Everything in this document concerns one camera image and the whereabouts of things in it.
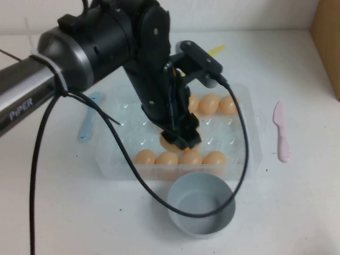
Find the cardboard box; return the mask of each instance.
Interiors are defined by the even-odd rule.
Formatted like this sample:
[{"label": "cardboard box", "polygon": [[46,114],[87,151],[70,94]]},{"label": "cardboard box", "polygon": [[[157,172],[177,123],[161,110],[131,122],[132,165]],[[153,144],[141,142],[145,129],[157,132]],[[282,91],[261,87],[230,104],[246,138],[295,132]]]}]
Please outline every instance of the cardboard box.
[{"label": "cardboard box", "polygon": [[340,100],[340,0],[320,0],[311,35]]}]

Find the egg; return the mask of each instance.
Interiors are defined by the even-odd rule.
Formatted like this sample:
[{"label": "egg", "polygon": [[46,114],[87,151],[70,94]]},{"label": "egg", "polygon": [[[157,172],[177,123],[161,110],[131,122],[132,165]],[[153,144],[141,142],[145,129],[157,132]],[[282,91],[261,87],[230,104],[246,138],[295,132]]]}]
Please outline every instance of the egg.
[{"label": "egg", "polygon": [[196,145],[195,147],[193,147],[192,149],[185,148],[185,149],[184,149],[184,152],[188,152],[188,151],[192,151],[192,150],[197,151],[197,150],[199,150],[199,148],[201,148],[201,146],[202,146],[202,142],[200,142],[199,144],[197,144],[197,145]]},{"label": "egg", "polygon": [[168,151],[171,151],[171,152],[181,152],[182,151],[176,145],[168,143],[162,135],[159,136],[159,143],[164,149],[166,149]]},{"label": "egg", "polygon": [[138,165],[136,167],[139,175],[144,179],[144,180],[153,180],[155,176],[155,170],[153,165]]},{"label": "egg", "polygon": [[137,165],[153,165],[156,161],[156,155],[152,150],[141,150],[134,158]]},{"label": "egg", "polygon": [[226,172],[227,158],[223,152],[213,151],[204,158],[203,164],[215,165],[207,169],[207,172],[216,176],[223,176]]},{"label": "egg", "polygon": [[225,96],[224,98],[222,98],[222,100],[219,102],[218,107],[219,107],[219,110],[224,114],[227,114],[227,115],[237,114],[237,109],[236,109],[234,100],[231,96]]},{"label": "egg", "polygon": [[195,150],[185,152],[178,162],[181,165],[201,165],[203,161],[202,154]]},{"label": "egg", "polygon": [[199,103],[199,109],[203,114],[210,115],[215,113],[219,104],[219,96],[217,94],[206,94]]},{"label": "egg", "polygon": [[157,165],[168,165],[168,166],[174,166],[179,163],[179,157],[177,154],[174,154],[172,152],[164,152],[156,159]]},{"label": "egg", "polygon": [[209,153],[203,160],[205,165],[226,165],[227,158],[223,152],[213,151]]},{"label": "egg", "polygon": [[189,112],[193,113],[197,110],[200,99],[196,94],[191,94],[189,97]]},{"label": "egg", "polygon": [[157,169],[157,176],[164,181],[176,181],[179,177],[179,170],[176,166],[179,163],[179,157],[172,152],[164,152],[156,159],[157,165],[166,165],[167,167],[161,167]]}]

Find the white wall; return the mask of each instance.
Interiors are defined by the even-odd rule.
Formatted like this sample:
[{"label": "white wall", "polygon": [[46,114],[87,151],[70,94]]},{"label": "white wall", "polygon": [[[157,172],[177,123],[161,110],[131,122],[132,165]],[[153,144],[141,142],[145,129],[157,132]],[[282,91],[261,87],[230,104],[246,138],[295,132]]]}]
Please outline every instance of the white wall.
[{"label": "white wall", "polygon": [[[159,0],[172,29],[307,29],[319,0]],[[80,14],[81,0],[0,0],[0,34],[24,33],[27,16],[35,33],[56,26],[65,13]]]}]

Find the robotic arm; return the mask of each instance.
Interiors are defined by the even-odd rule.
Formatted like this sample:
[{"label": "robotic arm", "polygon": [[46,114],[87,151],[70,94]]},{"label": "robotic arm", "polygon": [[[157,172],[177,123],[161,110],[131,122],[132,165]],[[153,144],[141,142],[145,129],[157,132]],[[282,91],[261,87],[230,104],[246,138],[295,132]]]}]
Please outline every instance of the robotic arm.
[{"label": "robotic arm", "polygon": [[[38,52],[61,70],[68,89],[85,91],[124,67],[146,116],[180,149],[201,142],[188,111],[198,79],[213,87],[222,66],[192,41],[170,56],[169,13],[156,0],[94,0],[80,16],[65,15],[40,37]],[[60,88],[48,62],[34,55],[0,71],[0,136]]]}]

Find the metal tube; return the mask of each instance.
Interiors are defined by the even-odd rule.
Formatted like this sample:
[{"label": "metal tube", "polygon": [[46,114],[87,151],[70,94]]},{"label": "metal tube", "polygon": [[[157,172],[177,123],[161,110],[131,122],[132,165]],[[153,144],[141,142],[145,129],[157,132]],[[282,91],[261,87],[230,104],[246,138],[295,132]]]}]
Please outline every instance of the metal tube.
[{"label": "metal tube", "polygon": [[0,70],[0,137],[53,96],[55,78],[32,58]]}]

